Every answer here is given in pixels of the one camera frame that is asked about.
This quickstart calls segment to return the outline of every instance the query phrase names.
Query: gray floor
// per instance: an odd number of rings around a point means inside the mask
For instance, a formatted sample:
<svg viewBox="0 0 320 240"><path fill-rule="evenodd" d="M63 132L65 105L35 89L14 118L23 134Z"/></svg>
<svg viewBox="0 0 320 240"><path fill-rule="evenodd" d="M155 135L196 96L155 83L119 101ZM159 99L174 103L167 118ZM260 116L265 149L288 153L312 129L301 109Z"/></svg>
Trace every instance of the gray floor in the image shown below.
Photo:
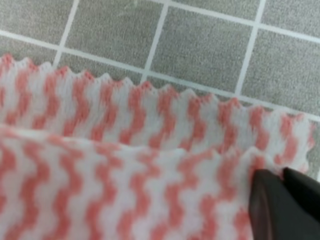
<svg viewBox="0 0 320 240"><path fill-rule="evenodd" d="M319 21L319 0L0 0L0 55L235 94L320 122Z"/></svg>

